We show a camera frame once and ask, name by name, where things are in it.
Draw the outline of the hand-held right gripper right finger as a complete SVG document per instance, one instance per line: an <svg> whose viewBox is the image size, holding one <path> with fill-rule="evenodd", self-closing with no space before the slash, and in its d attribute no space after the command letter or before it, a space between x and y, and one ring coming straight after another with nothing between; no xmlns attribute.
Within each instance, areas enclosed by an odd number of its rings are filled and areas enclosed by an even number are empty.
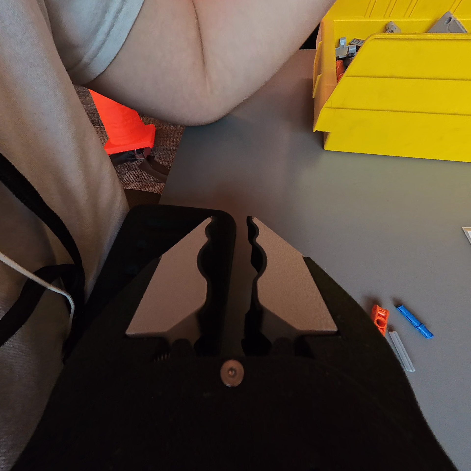
<svg viewBox="0 0 471 471"><path fill-rule="evenodd" d="M257 274L246 314L246 339L335 334L335 325L303 255L253 216L250 262Z"/></svg>

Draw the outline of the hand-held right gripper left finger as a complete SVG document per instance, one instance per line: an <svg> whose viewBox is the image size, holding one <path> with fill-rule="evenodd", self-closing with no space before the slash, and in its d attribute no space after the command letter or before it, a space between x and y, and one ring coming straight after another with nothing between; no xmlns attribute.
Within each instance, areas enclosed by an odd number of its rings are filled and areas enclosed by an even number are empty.
<svg viewBox="0 0 471 471"><path fill-rule="evenodd" d="M208 283L198 262L208 243L205 219L159 260L142 300L127 328L128 337L197 340L197 314L207 300Z"/></svg>

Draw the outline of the small orange toy beam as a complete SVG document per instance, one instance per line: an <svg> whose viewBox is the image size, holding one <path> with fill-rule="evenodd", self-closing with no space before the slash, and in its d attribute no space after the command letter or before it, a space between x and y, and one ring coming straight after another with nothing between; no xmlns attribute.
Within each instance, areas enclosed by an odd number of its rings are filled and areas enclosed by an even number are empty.
<svg viewBox="0 0 471 471"><path fill-rule="evenodd" d="M389 314L389 310L384 309L377 304L374 304L371 309L371 320L374 322L375 326L384 337L387 330Z"/></svg>

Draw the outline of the light grey toy axle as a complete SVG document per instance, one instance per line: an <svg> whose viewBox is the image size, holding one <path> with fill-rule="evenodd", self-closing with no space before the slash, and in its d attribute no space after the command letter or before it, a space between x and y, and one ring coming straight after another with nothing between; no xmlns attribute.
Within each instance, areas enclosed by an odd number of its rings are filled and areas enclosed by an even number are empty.
<svg viewBox="0 0 471 471"><path fill-rule="evenodd" d="M394 348L397 352L398 358L405 369L405 371L409 373L415 372L415 367L403 345L402 340L400 339L398 333L396 331L388 331L388 334L392 340Z"/></svg>

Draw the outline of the blue toy pin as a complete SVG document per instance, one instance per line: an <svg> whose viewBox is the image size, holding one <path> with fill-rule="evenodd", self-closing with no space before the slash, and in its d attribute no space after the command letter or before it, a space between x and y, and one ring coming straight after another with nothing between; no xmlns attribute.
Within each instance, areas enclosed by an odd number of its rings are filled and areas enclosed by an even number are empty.
<svg viewBox="0 0 471 471"><path fill-rule="evenodd" d="M404 305L399 305L396 309L425 338L432 339L434 337L425 324L419 321Z"/></svg>

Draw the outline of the yellow plastic bin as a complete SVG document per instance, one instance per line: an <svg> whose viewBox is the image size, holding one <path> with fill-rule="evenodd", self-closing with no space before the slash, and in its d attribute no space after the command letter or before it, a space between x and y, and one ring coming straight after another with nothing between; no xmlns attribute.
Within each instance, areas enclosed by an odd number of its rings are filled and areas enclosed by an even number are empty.
<svg viewBox="0 0 471 471"><path fill-rule="evenodd" d="M426 33L453 14L469 33ZM470 1L336 1L321 21L314 131L326 150L470 162ZM402 33L385 33L396 21ZM339 39L365 39L337 82Z"/></svg>

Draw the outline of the pile of toy building parts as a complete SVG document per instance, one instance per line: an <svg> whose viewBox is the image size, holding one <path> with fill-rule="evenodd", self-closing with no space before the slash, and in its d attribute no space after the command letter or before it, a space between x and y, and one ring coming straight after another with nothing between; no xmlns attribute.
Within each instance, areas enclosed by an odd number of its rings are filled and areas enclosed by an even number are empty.
<svg viewBox="0 0 471 471"><path fill-rule="evenodd" d="M397 25L396 21L389 21L383 27L382 32L385 33L402 33L403 31ZM445 12L440 18L434 18L431 27L425 31L426 33L469 33L463 23L453 14L453 11ZM339 46L335 50L336 56L336 78L337 82L344 76L345 70L356 56L365 39L351 38L347 42L346 37L339 39Z"/></svg>

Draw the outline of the person's left forearm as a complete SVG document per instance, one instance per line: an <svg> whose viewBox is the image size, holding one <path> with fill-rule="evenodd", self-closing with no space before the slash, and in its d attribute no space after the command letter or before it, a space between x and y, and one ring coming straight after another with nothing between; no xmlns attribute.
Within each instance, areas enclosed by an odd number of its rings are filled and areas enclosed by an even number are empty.
<svg viewBox="0 0 471 471"><path fill-rule="evenodd" d="M217 121L259 90L332 6L329 0L192 1L199 40L199 124Z"/></svg>

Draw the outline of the black studded foam mat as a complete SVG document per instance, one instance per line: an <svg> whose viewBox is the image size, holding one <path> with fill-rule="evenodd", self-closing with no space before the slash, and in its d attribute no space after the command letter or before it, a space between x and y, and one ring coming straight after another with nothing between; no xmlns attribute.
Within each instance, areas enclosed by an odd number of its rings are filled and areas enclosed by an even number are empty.
<svg viewBox="0 0 471 471"><path fill-rule="evenodd" d="M201 336L188 341L199 356L219 355L236 225L229 214L213 209L168 205L133 208L121 226L84 313L77 319L75 333L85 339L92 331L104 332L98 335L103 340L116 328L118 338L127 338L127 328L160 257L209 217L213 218L206 229L209 240L198 259L208 283L207 300L197 314Z"/></svg>

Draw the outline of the black tripod legs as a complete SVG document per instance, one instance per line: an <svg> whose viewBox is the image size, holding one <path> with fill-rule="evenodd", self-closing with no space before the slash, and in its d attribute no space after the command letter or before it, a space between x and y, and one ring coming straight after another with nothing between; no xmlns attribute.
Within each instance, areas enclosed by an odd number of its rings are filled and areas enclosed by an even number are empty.
<svg viewBox="0 0 471 471"><path fill-rule="evenodd" d="M109 155L113 166L118 166L127 162L138 162L139 168L156 178L162 183L167 182L169 169L159 162L155 161L153 156L150 155L151 148L132 149L125 152Z"/></svg>

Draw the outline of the orange traffic cone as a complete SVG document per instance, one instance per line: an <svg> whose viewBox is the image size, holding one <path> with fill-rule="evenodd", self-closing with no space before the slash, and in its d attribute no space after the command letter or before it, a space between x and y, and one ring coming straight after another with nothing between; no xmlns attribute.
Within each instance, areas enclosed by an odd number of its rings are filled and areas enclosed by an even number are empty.
<svg viewBox="0 0 471 471"><path fill-rule="evenodd" d="M90 90L98 114L108 135L104 149L108 155L144 149L144 156L154 146L156 128L145 125L137 111Z"/></svg>

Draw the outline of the light grey shirt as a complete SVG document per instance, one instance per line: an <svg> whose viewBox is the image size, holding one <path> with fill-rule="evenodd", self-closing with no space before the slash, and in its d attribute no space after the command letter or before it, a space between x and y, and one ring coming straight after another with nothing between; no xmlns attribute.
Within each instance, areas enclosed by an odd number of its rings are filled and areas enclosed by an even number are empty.
<svg viewBox="0 0 471 471"><path fill-rule="evenodd" d="M143 1L1 1L1 153L62 219L88 295L128 211L74 90L115 58ZM62 369L68 303L47 290L1 347L1 470L40 420Z"/></svg>

